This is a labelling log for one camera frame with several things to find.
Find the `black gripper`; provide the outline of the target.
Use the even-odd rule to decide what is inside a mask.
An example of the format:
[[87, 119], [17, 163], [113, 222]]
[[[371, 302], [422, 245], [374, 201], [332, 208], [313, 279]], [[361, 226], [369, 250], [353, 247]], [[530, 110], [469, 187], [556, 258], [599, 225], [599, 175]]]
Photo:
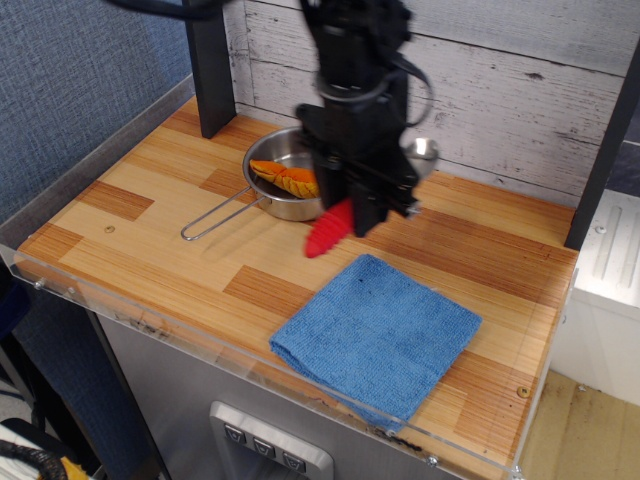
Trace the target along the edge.
[[409, 127], [408, 74], [393, 70], [370, 89], [342, 89], [318, 79], [320, 106], [296, 107], [311, 150], [325, 210], [352, 202], [354, 232], [365, 237], [390, 212], [416, 213], [417, 171], [400, 146]]

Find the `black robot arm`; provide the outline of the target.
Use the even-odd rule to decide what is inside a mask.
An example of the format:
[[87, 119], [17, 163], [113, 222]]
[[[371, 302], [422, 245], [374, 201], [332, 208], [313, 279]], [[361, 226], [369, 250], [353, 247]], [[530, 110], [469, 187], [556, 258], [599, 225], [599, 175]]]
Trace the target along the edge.
[[304, 1], [319, 62], [319, 106], [296, 108], [311, 149], [325, 208], [350, 200], [363, 237], [416, 204], [418, 174], [400, 138], [408, 119], [409, 78], [424, 74], [400, 53], [410, 11], [400, 1]]

